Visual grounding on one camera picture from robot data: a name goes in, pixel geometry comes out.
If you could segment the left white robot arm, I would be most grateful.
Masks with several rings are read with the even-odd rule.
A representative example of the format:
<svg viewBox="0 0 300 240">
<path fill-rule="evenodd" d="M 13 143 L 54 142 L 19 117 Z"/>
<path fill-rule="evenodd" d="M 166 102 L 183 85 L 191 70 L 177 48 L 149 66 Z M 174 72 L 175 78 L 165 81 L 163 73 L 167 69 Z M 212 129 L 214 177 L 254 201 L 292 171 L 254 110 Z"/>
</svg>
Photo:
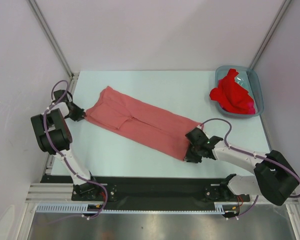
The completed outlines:
<svg viewBox="0 0 300 240">
<path fill-rule="evenodd" d="M 52 92 L 52 102 L 46 111 L 32 116 L 30 121 L 39 148 L 60 160 L 75 186 L 86 184 L 83 194 L 95 200 L 100 196 L 101 188 L 91 182 L 91 172 L 77 160 L 72 150 L 73 137 L 66 123 L 66 119 L 79 122 L 85 117 L 85 110 L 73 102 L 69 91 L 56 90 Z"/>
</svg>

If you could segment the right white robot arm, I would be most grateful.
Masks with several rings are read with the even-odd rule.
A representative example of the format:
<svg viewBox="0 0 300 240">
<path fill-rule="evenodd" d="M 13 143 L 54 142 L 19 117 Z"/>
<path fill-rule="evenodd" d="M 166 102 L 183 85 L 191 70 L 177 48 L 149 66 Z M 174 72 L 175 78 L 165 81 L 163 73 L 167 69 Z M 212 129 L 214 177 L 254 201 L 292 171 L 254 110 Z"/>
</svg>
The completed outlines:
<svg viewBox="0 0 300 240">
<path fill-rule="evenodd" d="M 226 137 L 208 137 L 199 127 L 185 137 L 189 141 L 184 158 L 186 162 L 200 163 L 206 158 L 227 162 L 250 172 L 249 176 L 233 173 L 225 179 L 220 194 L 227 201 L 238 195 L 261 195 L 270 203 L 281 206 L 300 187 L 300 177 L 279 151 L 250 152 L 230 144 Z"/>
</svg>

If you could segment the salmon pink t shirt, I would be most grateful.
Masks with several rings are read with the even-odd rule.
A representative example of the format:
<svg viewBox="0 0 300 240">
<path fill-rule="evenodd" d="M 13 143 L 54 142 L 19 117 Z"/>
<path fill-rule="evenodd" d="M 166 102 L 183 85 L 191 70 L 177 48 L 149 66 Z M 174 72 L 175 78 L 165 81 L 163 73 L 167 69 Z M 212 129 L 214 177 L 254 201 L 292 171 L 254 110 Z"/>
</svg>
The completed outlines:
<svg viewBox="0 0 300 240">
<path fill-rule="evenodd" d="M 87 109 L 85 119 L 101 128 L 184 160 L 189 140 L 186 134 L 199 122 L 142 102 L 107 86 L 96 104 Z"/>
</svg>

